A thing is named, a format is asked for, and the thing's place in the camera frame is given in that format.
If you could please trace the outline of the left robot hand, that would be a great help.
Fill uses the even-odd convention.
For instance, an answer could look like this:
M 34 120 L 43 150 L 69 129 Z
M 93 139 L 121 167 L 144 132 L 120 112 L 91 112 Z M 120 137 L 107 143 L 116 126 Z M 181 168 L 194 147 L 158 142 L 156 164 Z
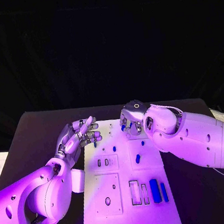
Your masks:
M 65 161 L 72 168 L 83 147 L 102 140 L 97 128 L 96 118 L 92 116 L 66 124 L 57 139 L 55 158 Z

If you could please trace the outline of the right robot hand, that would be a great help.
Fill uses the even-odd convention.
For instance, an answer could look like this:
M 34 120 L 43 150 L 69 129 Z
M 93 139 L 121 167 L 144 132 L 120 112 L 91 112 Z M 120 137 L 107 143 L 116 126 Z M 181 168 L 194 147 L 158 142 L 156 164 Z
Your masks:
M 122 131 L 130 136 L 140 135 L 147 110 L 147 106 L 139 100 L 132 100 L 125 104 L 121 110 L 119 120 Z

